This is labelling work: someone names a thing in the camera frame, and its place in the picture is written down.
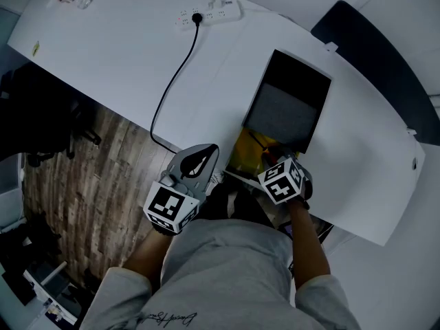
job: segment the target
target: white power strip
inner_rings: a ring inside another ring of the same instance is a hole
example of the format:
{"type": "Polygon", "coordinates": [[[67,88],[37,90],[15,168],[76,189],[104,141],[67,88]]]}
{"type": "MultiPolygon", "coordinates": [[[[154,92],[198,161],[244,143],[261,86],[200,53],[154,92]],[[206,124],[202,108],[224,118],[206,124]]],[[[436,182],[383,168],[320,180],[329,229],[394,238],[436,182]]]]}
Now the white power strip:
{"type": "Polygon", "coordinates": [[[188,8],[181,10],[176,17],[175,25],[179,30],[191,30],[195,28],[195,23],[191,19],[193,14],[200,13],[203,20],[200,26],[216,25],[218,23],[238,21],[241,18],[241,10],[237,1],[226,0],[221,8],[188,8]]]}

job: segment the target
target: black plug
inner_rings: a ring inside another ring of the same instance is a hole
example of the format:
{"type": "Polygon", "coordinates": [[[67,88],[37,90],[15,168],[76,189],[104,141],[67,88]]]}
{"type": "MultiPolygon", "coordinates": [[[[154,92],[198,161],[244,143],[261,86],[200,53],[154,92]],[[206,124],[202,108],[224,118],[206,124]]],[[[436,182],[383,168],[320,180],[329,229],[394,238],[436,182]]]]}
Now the black plug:
{"type": "Polygon", "coordinates": [[[200,13],[196,13],[196,14],[193,14],[192,15],[192,22],[194,22],[195,23],[195,25],[197,26],[197,27],[199,27],[199,25],[200,25],[200,22],[201,22],[201,20],[203,19],[203,17],[201,16],[201,14],[200,13]]]}

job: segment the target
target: black power cable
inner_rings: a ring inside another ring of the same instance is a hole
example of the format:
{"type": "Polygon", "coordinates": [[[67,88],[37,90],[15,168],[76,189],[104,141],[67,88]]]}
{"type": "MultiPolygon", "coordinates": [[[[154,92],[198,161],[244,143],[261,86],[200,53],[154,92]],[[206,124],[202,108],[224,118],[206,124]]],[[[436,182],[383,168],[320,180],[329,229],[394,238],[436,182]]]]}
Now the black power cable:
{"type": "Polygon", "coordinates": [[[164,99],[166,97],[166,94],[168,93],[168,90],[170,89],[174,79],[177,77],[177,75],[179,74],[180,70],[182,69],[182,67],[185,65],[186,61],[189,59],[189,57],[191,56],[191,53],[193,52],[194,49],[194,45],[195,42],[197,40],[197,35],[199,33],[199,26],[200,26],[200,22],[202,20],[201,14],[193,14],[192,16],[192,21],[195,23],[195,36],[194,36],[194,41],[192,42],[191,45],[191,49],[190,52],[188,53],[188,55],[185,57],[185,60],[181,63],[180,67],[177,69],[176,73],[174,74],[173,78],[171,78],[170,82],[168,83],[168,85],[165,88],[165,92],[164,94],[162,94],[162,97],[159,101],[159,105],[157,106],[156,112],[154,113],[153,116],[153,121],[151,121],[151,127],[150,127],[150,137],[152,139],[152,141],[156,144],[159,144],[160,146],[164,147],[167,151],[170,151],[171,153],[176,154],[175,151],[172,151],[171,149],[167,148],[166,146],[164,146],[162,143],[158,142],[154,137],[153,137],[153,128],[154,128],[154,124],[156,122],[156,117],[159,113],[160,107],[162,106],[162,103],[164,102],[164,99]]]}

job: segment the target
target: gray t-shirt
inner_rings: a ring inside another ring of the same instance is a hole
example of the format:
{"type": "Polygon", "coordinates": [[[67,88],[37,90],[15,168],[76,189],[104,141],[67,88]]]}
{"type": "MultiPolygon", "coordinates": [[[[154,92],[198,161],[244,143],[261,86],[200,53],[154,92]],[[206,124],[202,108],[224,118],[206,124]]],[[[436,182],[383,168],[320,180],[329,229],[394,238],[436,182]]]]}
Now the gray t-shirt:
{"type": "Polygon", "coordinates": [[[290,305],[291,260],[292,241],[274,229],[196,220],[174,238],[154,296],[147,278],[112,267],[81,329],[359,329],[333,276],[305,283],[290,305]]]}

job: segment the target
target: forearm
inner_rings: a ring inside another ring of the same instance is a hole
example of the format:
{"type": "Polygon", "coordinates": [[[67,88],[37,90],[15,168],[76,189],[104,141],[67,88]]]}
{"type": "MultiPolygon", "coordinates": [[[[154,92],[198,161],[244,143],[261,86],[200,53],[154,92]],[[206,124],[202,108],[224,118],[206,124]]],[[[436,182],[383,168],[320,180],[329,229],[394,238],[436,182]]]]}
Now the forearm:
{"type": "Polygon", "coordinates": [[[122,267],[147,277],[153,291],[159,289],[162,264],[172,239],[171,236],[151,230],[122,267]]]}
{"type": "Polygon", "coordinates": [[[294,279],[299,289],[308,280],[329,275],[330,267],[309,212],[298,201],[289,202],[289,212],[294,242],[294,279]]]}

